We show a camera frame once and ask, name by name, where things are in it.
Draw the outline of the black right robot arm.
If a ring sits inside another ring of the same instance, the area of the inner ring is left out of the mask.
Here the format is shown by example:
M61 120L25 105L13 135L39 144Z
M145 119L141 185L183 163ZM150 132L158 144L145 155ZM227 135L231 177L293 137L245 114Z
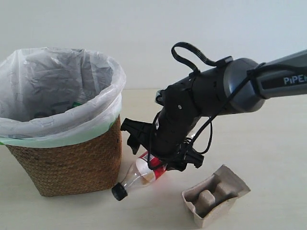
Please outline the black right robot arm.
M159 90L162 106L153 122L125 119L121 130L129 133L127 144L136 153L144 147L167 170L202 166L204 152L193 148L188 133L202 117L211 127L219 115L251 113L270 98L307 92L307 53L300 51L267 63L249 58L224 58L207 71L196 69L184 79Z

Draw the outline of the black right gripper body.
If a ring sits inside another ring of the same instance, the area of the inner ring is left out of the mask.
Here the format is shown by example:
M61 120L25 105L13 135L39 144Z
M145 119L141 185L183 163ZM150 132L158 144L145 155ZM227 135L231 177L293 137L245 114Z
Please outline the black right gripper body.
M163 107L152 123L125 118L120 130L138 138L141 146L161 161L161 166L170 161L184 161L199 168L204 157L188 148L187 139L199 119L200 116L192 110L168 111Z

